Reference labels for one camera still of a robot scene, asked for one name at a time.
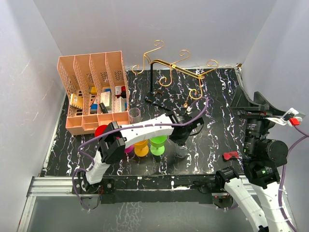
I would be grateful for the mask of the green wine glass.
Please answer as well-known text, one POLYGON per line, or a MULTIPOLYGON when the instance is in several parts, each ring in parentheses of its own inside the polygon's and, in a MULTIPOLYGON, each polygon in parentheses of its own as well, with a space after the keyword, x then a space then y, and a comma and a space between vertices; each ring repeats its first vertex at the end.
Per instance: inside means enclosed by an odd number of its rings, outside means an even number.
POLYGON ((150 151, 154 156, 161 156, 165 152, 166 135, 157 136, 150 139, 150 151))

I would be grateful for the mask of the yellow wine glass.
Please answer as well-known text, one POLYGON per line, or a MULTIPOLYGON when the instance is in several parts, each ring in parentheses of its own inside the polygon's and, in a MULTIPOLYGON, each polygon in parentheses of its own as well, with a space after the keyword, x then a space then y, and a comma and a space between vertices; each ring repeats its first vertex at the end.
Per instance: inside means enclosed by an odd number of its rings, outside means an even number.
POLYGON ((134 152, 138 157, 144 157, 149 152, 148 140, 143 140, 134 144, 134 152))

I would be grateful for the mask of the magenta wine glass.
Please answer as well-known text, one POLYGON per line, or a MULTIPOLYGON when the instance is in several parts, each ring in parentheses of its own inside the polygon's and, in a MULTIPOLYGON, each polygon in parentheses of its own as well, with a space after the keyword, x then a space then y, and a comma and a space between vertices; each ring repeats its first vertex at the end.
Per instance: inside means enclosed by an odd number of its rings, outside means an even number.
POLYGON ((125 149, 125 153, 130 153, 132 150, 134 150, 134 145, 129 146, 125 149))

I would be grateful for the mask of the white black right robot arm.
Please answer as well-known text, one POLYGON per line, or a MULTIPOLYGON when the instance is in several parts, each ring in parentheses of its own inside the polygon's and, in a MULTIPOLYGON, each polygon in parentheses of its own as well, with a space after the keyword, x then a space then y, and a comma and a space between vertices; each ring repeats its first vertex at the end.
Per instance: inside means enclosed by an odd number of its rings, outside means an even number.
POLYGON ((233 167, 216 172, 215 186, 232 196, 255 232, 291 232, 290 218, 281 212, 285 207, 280 198, 283 178, 277 169, 287 164, 288 146, 282 141, 268 139, 267 135, 276 124, 299 125, 304 115, 294 108, 286 112, 275 108, 258 91, 250 99, 241 86, 237 86, 230 107, 247 120, 242 164, 259 202, 245 188, 233 167))

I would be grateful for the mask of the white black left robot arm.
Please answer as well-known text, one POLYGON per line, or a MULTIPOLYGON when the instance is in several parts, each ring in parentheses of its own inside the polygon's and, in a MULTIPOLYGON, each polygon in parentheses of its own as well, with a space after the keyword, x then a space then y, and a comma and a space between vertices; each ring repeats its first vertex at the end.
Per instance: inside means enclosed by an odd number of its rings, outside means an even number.
POLYGON ((204 124, 202 113, 176 113, 170 111, 147 121, 118 125, 109 123, 105 131, 78 147, 81 155, 88 156, 91 163, 88 168, 77 169, 73 176, 81 190, 94 193, 110 165, 123 159, 125 149, 135 143, 156 138, 168 137, 173 143, 184 146, 192 130, 204 124))

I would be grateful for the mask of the clear wine glass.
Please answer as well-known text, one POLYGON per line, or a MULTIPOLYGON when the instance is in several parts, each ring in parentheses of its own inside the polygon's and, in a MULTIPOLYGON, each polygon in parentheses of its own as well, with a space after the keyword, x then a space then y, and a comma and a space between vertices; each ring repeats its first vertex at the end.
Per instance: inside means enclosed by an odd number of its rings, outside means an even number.
POLYGON ((187 146, 186 145, 178 145, 175 144, 175 156, 179 157, 179 158, 184 158, 187 156, 187 146))
POLYGON ((130 108, 128 115, 130 124, 141 122, 141 113, 139 108, 130 108))

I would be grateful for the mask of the red wine glass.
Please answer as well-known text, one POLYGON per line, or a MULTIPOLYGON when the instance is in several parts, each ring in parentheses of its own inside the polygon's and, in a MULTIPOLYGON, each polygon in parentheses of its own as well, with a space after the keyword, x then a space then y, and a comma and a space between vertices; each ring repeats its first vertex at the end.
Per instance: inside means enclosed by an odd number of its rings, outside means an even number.
POLYGON ((106 128, 107 128, 107 125, 98 126, 97 129, 95 130, 95 137, 102 135, 104 131, 106 130, 106 128))

